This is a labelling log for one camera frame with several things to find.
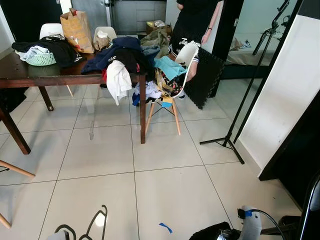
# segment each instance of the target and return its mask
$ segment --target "tripod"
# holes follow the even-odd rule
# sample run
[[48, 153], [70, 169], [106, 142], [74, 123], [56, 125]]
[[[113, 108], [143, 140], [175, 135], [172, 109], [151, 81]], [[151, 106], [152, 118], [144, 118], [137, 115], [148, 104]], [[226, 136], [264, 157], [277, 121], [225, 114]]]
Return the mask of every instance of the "tripod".
[[249, 85], [248, 85], [248, 87], [247, 87], [247, 89], [246, 89], [246, 91], [245, 91], [245, 94], [244, 94], [244, 96], [243, 96], [243, 98], [242, 98], [242, 101], [241, 101], [241, 103], [240, 103], [240, 105], [239, 105], [239, 108], [238, 108], [238, 110], [236, 111], [236, 114], [235, 114], [235, 116], [234, 116], [234, 119], [233, 119], [232, 124], [231, 124], [231, 126], [230, 126], [230, 128], [229, 128], [228, 133], [226, 134], [225, 137], [217, 138], [217, 139], [212, 139], [212, 140], [207, 140], [207, 141], [201, 141], [201, 142], [199, 143], [200, 145], [209, 144], [209, 143], [217, 143], [217, 144], [219, 144], [219, 145], [221, 145], [221, 146], [223, 146], [223, 147], [225, 147], [225, 148], [231, 149], [231, 150], [234, 151], [234, 154], [235, 154], [236, 157], [239, 159], [239, 162], [240, 162], [241, 164], [245, 164], [245, 162], [244, 162], [244, 160], [242, 159], [242, 157], [241, 157], [240, 154], [238, 153], [237, 149], [235, 148], [235, 146], [233, 145], [233, 143], [232, 143], [231, 140], [230, 140], [231, 135], [232, 135], [232, 131], [233, 131], [235, 125], [236, 125], [237, 119], [238, 119], [238, 117], [239, 117], [239, 114], [240, 114], [243, 106], [244, 106], [244, 103], [245, 103], [246, 98], [247, 98], [247, 96], [248, 96], [248, 94], [249, 94], [249, 91], [250, 91], [250, 89], [251, 89], [251, 86], [252, 86], [252, 84], [254, 83], [254, 80], [256, 79], [257, 73], [258, 73], [259, 68], [260, 68], [260, 66], [261, 66], [261, 63], [262, 63], [262, 61], [263, 61], [263, 59], [264, 59], [264, 57], [265, 57], [265, 54], [266, 54], [266, 51], [267, 51], [268, 46], [269, 46], [269, 44], [270, 44], [270, 41], [271, 41], [273, 35], [277, 32], [277, 28], [279, 27], [279, 24], [277, 23], [277, 20], [278, 20], [278, 18], [281, 16], [281, 14], [284, 12], [284, 10], [287, 8], [287, 6], [289, 5], [289, 2], [290, 2], [290, 0], [285, 0], [284, 3], [281, 5], [281, 7], [277, 8], [277, 10], [279, 11], [279, 13], [278, 13], [278, 14], [275, 16], [275, 18], [273, 19], [272, 24], [271, 24], [271, 28], [269, 28], [269, 29], [267, 29], [267, 30], [264, 31], [264, 33], [262, 34], [262, 36], [261, 36], [261, 38], [260, 38], [260, 40], [259, 40], [256, 48], [254, 49], [254, 51], [253, 51], [253, 53], [252, 53], [252, 55], [256, 55], [256, 54], [257, 54], [259, 48], [261, 47], [262, 43], [263, 43], [264, 40], [266, 39], [267, 35], [269, 35], [269, 37], [268, 37], [268, 39], [267, 39], [267, 42], [266, 42], [266, 44], [265, 44], [265, 47], [264, 47], [264, 49], [263, 49], [263, 52], [262, 52], [262, 54], [261, 54], [261, 57], [260, 57], [260, 59], [259, 59], [259, 62], [258, 62], [258, 64], [257, 64], [257, 66], [256, 66], [255, 71], [254, 71], [253, 77], [251, 78], [250, 83], [249, 83]]

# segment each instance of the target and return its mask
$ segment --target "cable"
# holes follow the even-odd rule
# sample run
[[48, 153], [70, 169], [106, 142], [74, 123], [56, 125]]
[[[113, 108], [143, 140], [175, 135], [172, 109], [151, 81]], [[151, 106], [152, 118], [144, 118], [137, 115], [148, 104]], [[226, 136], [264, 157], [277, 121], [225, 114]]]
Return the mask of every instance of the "cable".
[[285, 235], [284, 235], [284, 233], [282, 232], [282, 230], [280, 229], [279, 225], [278, 225], [277, 222], [272, 218], [272, 216], [270, 216], [268, 213], [266, 213], [266, 212], [264, 212], [264, 211], [262, 211], [262, 210], [259, 210], [259, 209], [251, 209], [251, 210], [249, 210], [248, 212], [258, 212], [258, 213], [261, 213], [261, 214], [266, 215], [266, 216], [271, 220], [271, 222], [273, 222], [273, 224], [276, 226], [276, 228], [279, 230], [282, 239], [283, 239], [283, 240], [286, 240]]

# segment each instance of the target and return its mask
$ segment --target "wooden table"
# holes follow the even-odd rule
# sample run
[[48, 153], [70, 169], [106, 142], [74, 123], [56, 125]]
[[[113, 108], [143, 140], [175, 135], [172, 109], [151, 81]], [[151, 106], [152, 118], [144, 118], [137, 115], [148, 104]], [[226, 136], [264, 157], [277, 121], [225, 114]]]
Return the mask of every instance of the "wooden table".
[[[88, 60], [94, 54], [84, 54]], [[57, 64], [50, 66], [31, 66], [20, 60], [14, 52], [0, 60], [0, 88], [39, 87], [40, 93], [49, 111], [54, 107], [50, 101], [45, 86], [104, 84], [101, 72], [81, 74], [86, 64], [83, 61], [75, 66], [60, 68]], [[133, 83], [140, 83], [140, 141], [146, 142], [146, 74], [130, 74]], [[9, 112], [0, 102], [0, 119], [9, 130], [15, 142], [24, 154], [30, 153], [30, 148], [21, 135]]]

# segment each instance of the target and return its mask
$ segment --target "person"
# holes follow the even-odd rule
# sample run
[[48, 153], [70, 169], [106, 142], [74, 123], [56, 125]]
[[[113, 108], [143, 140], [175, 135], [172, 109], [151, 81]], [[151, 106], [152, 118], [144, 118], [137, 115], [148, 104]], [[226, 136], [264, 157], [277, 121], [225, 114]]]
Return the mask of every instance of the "person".
[[[169, 57], [174, 61], [184, 45], [194, 42], [198, 47], [208, 42], [218, 17], [221, 1], [218, 0], [177, 0], [180, 10], [169, 43]], [[187, 82], [197, 73], [199, 57], [191, 63]], [[185, 97], [184, 91], [179, 95]]]

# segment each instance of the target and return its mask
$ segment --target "paper bag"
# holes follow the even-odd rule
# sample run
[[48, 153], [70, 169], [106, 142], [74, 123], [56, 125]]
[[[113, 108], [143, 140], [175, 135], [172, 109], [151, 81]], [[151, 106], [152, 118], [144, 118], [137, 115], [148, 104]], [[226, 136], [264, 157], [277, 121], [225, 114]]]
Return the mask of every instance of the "paper bag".
[[70, 8], [70, 12], [60, 16], [65, 39], [76, 48], [78, 52], [93, 54], [92, 35], [87, 14]]

